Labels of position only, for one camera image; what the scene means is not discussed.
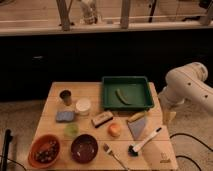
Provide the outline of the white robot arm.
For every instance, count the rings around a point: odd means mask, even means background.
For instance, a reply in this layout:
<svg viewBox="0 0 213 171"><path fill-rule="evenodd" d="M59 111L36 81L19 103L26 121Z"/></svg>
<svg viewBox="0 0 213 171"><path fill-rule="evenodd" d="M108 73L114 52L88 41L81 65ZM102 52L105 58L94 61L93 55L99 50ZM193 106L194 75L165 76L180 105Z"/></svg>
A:
<svg viewBox="0 0 213 171"><path fill-rule="evenodd" d="M200 62L171 69L166 74L166 86L158 94L164 125L169 124L176 116L173 107L183 104L186 99L213 115L213 87L204 83L207 77L208 70Z"/></svg>

